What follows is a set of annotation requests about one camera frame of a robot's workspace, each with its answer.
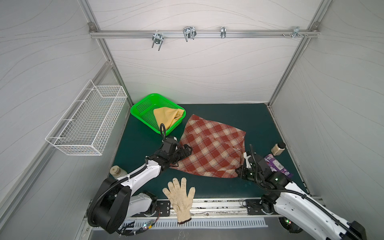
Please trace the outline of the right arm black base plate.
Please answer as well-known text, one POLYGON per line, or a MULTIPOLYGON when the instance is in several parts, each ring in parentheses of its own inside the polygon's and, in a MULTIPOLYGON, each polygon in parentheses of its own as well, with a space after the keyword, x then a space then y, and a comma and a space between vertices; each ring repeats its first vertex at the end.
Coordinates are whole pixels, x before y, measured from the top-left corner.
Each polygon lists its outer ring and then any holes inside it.
POLYGON ((273 205, 262 199, 245 199, 242 202, 242 205, 247 209, 247 214, 251 216, 278 215, 278 213, 275 212, 273 205))

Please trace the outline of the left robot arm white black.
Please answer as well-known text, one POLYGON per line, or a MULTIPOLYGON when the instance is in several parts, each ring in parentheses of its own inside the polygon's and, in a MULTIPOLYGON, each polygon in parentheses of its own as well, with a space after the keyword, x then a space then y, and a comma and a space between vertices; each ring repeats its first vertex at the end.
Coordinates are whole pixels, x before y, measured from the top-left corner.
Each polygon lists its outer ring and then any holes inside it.
POLYGON ((181 145, 177 138, 167 137, 166 127, 160 125, 162 145, 145 164, 133 172, 117 179, 105 179, 87 209, 88 224, 101 227, 109 234, 116 232, 123 224, 129 210, 134 209, 133 194, 150 180, 158 177, 169 167, 189 157, 193 148, 181 145))

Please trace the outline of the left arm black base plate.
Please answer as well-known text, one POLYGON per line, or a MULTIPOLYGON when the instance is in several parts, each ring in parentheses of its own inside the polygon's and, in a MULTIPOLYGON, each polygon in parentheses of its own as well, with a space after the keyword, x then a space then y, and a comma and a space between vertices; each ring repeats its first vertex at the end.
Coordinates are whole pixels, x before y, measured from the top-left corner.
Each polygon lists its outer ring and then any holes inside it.
POLYGON ((150 217, 160 216, 169 217, 171 210, 171 203, 168 200, 157 200, 152 202, 150 207, 150 217))

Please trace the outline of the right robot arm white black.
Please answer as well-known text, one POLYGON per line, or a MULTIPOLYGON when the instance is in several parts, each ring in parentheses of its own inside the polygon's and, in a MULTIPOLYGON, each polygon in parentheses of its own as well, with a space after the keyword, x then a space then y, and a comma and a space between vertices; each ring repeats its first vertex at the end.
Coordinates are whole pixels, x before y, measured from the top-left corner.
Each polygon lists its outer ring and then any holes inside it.
POLYGON ((280 215, 281 226, 289 233, 305 231, 316 240, 365 240, 365 228, 329 211, 306 194, 288 176, 272 171, 264 158, 252 150, 243 154, 237 170, 241 179, 255 183, 265 193, 260 200, 245 200, 249 215, 280 215))

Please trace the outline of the red plaid skirt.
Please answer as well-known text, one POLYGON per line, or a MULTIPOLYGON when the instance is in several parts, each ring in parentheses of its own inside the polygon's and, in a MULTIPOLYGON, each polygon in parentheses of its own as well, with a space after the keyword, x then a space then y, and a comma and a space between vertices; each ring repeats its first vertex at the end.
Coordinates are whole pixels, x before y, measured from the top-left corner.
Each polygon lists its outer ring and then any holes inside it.
POLYGON ((192 147, 192 154, 173 168, 188 174, 236 178, 244 162, 246 132, 238 128, 192 115, 181 137, 181 144, 192 147))

